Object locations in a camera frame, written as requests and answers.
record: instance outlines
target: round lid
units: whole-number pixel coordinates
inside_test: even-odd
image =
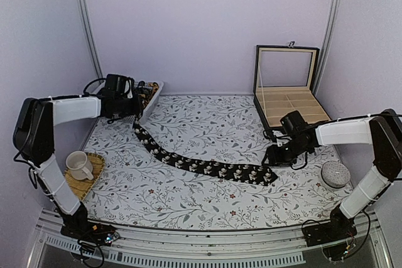
[[[324,182],[333,188],[343,188],[350,181],[349,170],[338,161],[324,163],[321,176]]]

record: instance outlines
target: wooden box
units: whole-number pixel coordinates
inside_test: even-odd
[[[309,124],[329,120],[311,91],[318,54],[318,48],[257,45],[254,104],[268,133],[295,110]]]

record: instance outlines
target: white basket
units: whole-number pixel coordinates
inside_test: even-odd
[[[156,91],[155,95],[152,97],[151,102],[149,102],[149,104],[145,107],[144,112],[143,112],[143,116],[139,120],[140,124],[145,124],[146,121],[148,120],[148,118],[151,115],[153,109],[155,109],[155,106],[157,105],[157,103],[159,101],[159,95],[160,95],[160,93],[162,91],[162,88],[163,88],[163,82],[162,81],[153,81],[153,82],[145,82],[145,83],[146,83],[146,85],[148,83],[157,83],[159,85],[159,89],[158,89],[158,91]],[[105,85],[105,83],[101,83],[92,93],[97,94],[104,87],[104,85]],[[134,122],[134,117],[133,116],[125,117],[123,120],[127,121],[127,122]]]

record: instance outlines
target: wicker placemat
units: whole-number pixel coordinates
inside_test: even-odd
[[[105,159],[101,155],[90,152],[85,153],[88,156],[89,161],[92,163],[92,166],[94,167],[94,170],[92,171],[94,179],[76,180],[73,178],[73,176],[71,176],[71,172],[69,169],[66,169],[66,172],[64,174],[69,187],[80,201],[82,201],[88,195],[89,191],[94,186],[105,167]]]

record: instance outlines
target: white mug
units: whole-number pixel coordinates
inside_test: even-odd
[[[65,164],[70,170],[71,176],[73,176],[74,179],[94,179],[94,175],[92,175],[94,167],[84,152],[75,151],[71,153],[65,160]]]

